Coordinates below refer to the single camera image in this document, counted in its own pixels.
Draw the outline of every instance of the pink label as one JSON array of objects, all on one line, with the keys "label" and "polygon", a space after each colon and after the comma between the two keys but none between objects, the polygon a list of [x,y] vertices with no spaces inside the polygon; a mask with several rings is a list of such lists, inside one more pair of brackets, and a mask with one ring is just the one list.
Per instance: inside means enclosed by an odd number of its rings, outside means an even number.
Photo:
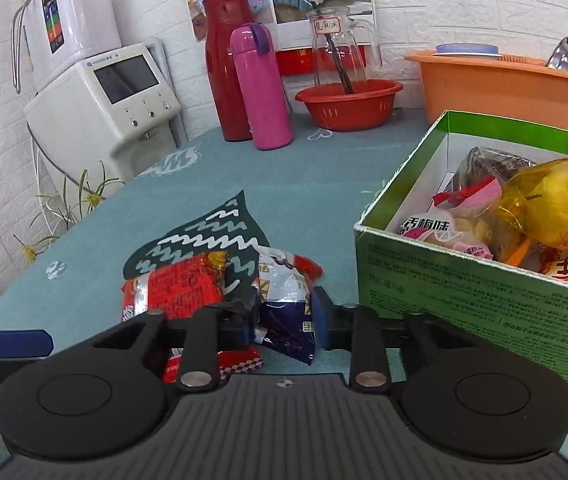
[{"label": "pink label", "polygon": [[424,228],[413,228],[408,230],[407,232],[405,232],[402,236],[405,238],[412,238],[413,240],[419,240],[420,237],[424,234],[429,232],[430,229],[424,229]]},{"label": "pink label", "polygon": [[502,187],[496,178],[486,184],[482,189],[473,193],[470,197],[464,200],[458,207],[459,209],[474,208],[474,207],[488,207],[491,203],[495,202],[502,195]]},{"label": "pink label", "polygon": [[461,253],[470,254],[471,256],[478,256],[479,258],[486,258],[488,260],[493,259],[493,255],[490,253],[490,251],[486,247],[482,246],[457,242],[455,245],[453,245],[453,249]]}]

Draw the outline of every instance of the yellow plastic wrapper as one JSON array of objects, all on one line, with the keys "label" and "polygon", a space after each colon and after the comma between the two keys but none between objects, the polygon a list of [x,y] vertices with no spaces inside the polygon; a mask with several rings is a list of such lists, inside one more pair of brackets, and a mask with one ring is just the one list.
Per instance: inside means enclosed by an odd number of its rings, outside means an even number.
[{"label": "yellow plastic wrapper", "polygon": [[529,240],[568,252],[568,157],[521,170],[493,212]]},{"label": "yellow plastic wrapper", "polygon": [[505,222],[496,212],[498,203],[495,203],[482,215],[482,219],[488,226],[488,241],[486,244],[493,253],[494,259],[501,263],[514,263],[509,261],[510,257],[517,251],[525,236],[522,231],[512,224]]}]

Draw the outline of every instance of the label on pitcher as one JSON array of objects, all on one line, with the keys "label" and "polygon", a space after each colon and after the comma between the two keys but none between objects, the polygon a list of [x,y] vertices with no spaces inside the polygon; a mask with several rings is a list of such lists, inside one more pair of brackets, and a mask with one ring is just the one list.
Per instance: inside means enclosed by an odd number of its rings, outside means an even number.
[{"label": "label on pitcher", "polygon": [[342,31],[339,18],[318,18],[313,22],[315,33],[320,34],[339,34]]}]

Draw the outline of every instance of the blue bowl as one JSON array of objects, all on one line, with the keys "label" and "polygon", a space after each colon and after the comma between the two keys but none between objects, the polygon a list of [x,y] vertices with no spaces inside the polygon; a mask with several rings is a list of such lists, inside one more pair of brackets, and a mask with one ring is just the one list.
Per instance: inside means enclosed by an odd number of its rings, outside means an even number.
[{"label": "blue bowl", "polygon": [[483,43],[444,43],[435,47],[438,54],[499,54],[495,45]]}]

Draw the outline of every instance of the pink water bottle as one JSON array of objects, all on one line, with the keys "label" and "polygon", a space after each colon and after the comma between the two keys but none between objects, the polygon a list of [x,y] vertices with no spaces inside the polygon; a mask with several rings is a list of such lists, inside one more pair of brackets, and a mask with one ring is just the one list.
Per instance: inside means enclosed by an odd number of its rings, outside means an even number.
[{"label": "pink water bottle", "polygon": [[291,143],[293,133],[269,29],[261,23],[236,28],[231,51],[255,147],[275,150]]}]

